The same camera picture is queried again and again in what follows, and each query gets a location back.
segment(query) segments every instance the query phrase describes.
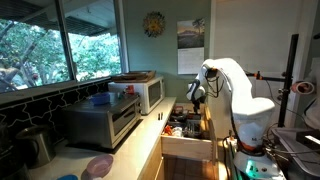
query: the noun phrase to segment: ceiling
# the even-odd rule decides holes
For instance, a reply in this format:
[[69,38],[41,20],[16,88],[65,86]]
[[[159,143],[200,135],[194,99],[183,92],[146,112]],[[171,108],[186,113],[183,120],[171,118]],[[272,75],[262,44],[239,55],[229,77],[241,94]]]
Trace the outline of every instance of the ceiling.
[[[69,33],[96,36],[116,27],[113,0],[63,0]],[[54,0],[0,0],[1,19],[57,29]]]

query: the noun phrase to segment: window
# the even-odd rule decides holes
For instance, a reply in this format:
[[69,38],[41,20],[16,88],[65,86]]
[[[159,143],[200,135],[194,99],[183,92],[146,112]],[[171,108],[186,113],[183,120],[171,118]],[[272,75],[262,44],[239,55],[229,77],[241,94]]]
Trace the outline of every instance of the window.
[[0,0],[0,93],[121,73],[115,10],[113,0]]

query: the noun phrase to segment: kitchen counter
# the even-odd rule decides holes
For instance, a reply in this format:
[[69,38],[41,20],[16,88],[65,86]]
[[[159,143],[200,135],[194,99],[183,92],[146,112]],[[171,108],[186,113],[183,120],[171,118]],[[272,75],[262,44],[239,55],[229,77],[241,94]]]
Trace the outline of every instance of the kitchen counter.
[[[148,115],[141,116],[142,121],[124,140],[121,147],[111,154],[114,158],[112,168],[103,179],[135,180],[139,179],[145,164],[150,160],[155,144],[166,125],[175,104],[175,97],[166,97]],[[163,119],[158,114],[163,112]],[[86,172],[86,166],[94,157],[103,152],[67,147],[67,140],[56,147],[57,155],[49,163],[37,169],[30,169],[33,180],[55,180],[61,176],[74,174],[80,180],[93,179]]]

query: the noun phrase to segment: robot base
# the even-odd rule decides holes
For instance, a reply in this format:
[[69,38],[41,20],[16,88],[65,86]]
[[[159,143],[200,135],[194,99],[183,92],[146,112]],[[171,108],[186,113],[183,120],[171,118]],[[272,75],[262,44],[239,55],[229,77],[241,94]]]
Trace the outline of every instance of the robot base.
[[235,154],[233,163],[240,171],[253,179],[278,179],[280,175],[277,164],[267,155],[249,156],[239,151]]

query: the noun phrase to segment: backsplash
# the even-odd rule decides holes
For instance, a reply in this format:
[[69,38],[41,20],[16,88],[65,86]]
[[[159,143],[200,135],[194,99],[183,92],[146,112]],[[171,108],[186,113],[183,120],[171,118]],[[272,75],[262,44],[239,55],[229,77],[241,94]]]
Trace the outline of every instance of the backsplash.
[[7,123],[12,139],[24,128],[46,124],[52,130],[52,141],[57,142],[65,133],[60,110],[97,92],[108,91],[108,83],[103,80],[1,104],[0,123]]

